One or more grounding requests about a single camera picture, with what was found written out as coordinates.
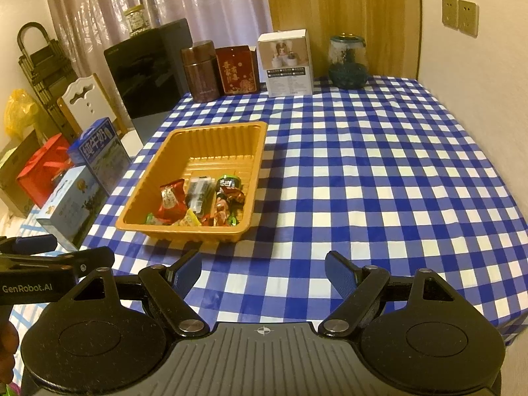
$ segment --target yellow plastic bag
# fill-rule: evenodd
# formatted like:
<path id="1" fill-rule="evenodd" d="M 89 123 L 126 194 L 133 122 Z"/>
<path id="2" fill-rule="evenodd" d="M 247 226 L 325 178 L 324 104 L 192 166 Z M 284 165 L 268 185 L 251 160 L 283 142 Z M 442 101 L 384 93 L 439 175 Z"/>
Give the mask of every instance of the yellow plastic bag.
<path id="1" fill-rule="evenodd" d="M 47 140 L 40 126 L 43 113 L 40 105 L 30 94 L 23 89 L 15 89 L 7 100 L 4 112 L 4 127 L 7 135 L 21 142 L 24 139 L 25 129 L 33 126 L 39 143 L 43 144 Z"/>

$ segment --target wooden cabinet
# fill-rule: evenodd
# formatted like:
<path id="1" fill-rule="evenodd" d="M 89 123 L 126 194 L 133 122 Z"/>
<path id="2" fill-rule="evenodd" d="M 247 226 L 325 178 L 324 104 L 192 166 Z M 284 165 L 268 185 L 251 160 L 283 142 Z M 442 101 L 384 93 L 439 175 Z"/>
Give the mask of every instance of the wooden cabinet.
<path id="1" fill-rule="evenodd" d="M 314 74 L 326 75 L 330 36 L 365 38 L 372 74 L 416 78 L 421 0 L 269 0 L 273 28 L 307 28 Z"/>

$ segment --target blue milk box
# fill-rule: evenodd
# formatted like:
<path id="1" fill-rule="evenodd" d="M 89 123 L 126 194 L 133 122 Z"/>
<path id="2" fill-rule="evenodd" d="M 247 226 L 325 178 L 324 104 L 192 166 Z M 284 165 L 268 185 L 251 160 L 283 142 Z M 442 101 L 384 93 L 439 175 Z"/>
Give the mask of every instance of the blue milk box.
<path id="1" fill-rule="evenodd" d="M 74 165 L 86 165 L 111 195 L 125 175 L 130 158 L 110 119 L 96 120 L 68 149 Z"/>
<path id="2" fill-rule="evenodd" d="M 36 221 L 67 251 L 77 251 L 107 198 L 88 167 L 70 168 L 36 215 Z"/>

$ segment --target blue and white checkered tablecloth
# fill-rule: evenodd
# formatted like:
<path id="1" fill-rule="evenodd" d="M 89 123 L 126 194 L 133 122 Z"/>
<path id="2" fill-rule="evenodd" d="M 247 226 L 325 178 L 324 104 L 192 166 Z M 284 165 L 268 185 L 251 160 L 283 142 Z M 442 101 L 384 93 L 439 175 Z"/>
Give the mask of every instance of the blue and white checkered tablecloth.
<path id="1" fill-rule="evenodd" d="M 323 82 L 313 96 L 265 92 L 207 104 L 187 95 L 136 157 L 84 245 L 110 246 L 121 273 L 173 263 L 183 243 L 118 231 L 117 216 L 173 129 L 255 120 L 268 132 L 252 226 L 236 244 L 201 245 L 202 275 L 186 298 L 209 325 L 317 326 L 342 301 L 325 277 L 329 250 L 393 275 L 434 269 L 507 343 L 528 325 L 526 222 L 472 138 L 414 80 L 373 78 L 352 92 Z M 34 225 L 30 218 L 23 235 Z M 15 308 L 22 333 L 41 308 Z"/>

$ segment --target brown canister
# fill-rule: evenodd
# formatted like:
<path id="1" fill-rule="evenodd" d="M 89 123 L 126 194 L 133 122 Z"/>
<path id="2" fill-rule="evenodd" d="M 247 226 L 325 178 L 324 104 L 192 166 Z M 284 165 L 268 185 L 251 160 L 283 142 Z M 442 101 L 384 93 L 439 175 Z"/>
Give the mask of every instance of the brown canister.
<path id="1" fill-rule="evenodd" d="M 193 47 L 182 49 L 181 60 L 194 102 L 206 103 L 223 94 L 219 86 L 220 71 L 216 62 L 215 45 L 211 40 L 196 42 Z"/>

